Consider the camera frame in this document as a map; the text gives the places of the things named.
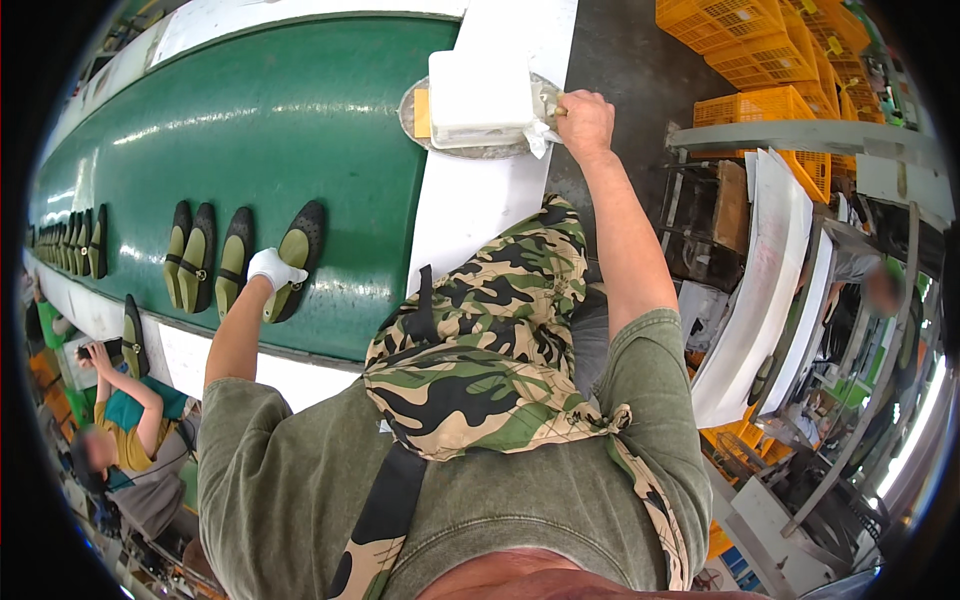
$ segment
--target round tray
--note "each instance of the round tray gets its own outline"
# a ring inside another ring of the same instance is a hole
[[[543,83],[545,89],[556,95],[561,90],[552,82],[536,73],[530,74],[531,84]],[[396,111],[400,118],[400,126],[407,137],[414,140],[427,150],[439,152],[442,155],[456,156],[458,158],[470,158],[472,160],[498,160],[500,158],[509,158],[511,156],[525,155],[530,152],[530,144],[526,140],[510,146],[474,146],[472,148],[435,148],[430,142],[429,137],[414,137],[414,90],[428,89],[430,86],[430,76],[426,76],[413,84],[410,89],[403,94],[400,100],[400,107]]]

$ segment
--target yellow shirt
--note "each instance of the yellow shirt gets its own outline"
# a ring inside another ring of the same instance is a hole
[[[124,431],[120,428],[120,425],[116,424],[112,420],[107,420],[104,418],[106,411],[106,402],[97,402],[94,404],[93,422],[112,433],[113,437],[116,438],[117,455],[120,459],[120,468],[129,468],[137,471],[147,470],[150,468],[150,466],[154,463],[154,459],[147,456],[147,451],[143,449],[143,444],[140,442],[140,438],[136,435],[136,428],[138,425],[131,427],[130,431]],[[164,440],[166,440],[167,435],[173,431],[174,427],[176,426],[177,424],[169,419],[163,419],[160,421],[160,428],[156,432],[156,448],[160,448],[160,445],[163,444]]]

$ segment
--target camouflage bandana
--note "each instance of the camouflage bandana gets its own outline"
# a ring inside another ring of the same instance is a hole
[[[660,535],[669,589],[689,589],[680,528],[650,469],[616,434],[627,404],[604,416],[577,392],[570,316],[584,300],[584,233],[557,195],[459,269],[420,292],[380,327],[364,382],[394,433],[337,567],[328,598],[377,598],[417,506],[426,460],[471,451],[532,450],[607,436]],[[430,302],[420,299],[430,298]]]

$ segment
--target green conveyor belt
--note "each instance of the green conveyor belt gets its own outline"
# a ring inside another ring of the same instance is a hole
[[[413,18],[319,21],[175,60],[63,140],[40,170],[31,223],[108,204],[109,276],[80,281],[215,329],[215,301],[187,315],[163,283],[176,203],[191,199],[194,211],[214,203],[219,266],[238,206],[252,208],[262,249],[277,246],[300,207],[319,198],[328,228],[320,269],[297,314],[264,324],[261,340],[363,360],[405,296],[426,161],[401,130],[396,106],[426,75],[430,53],[453,46],[457,28]]]

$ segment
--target white plastic container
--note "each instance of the white plastic container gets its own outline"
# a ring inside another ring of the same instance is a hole
[[[445,50],[430,55],[430,141],[437,148],[522,142],[534,119],[526,56]]]

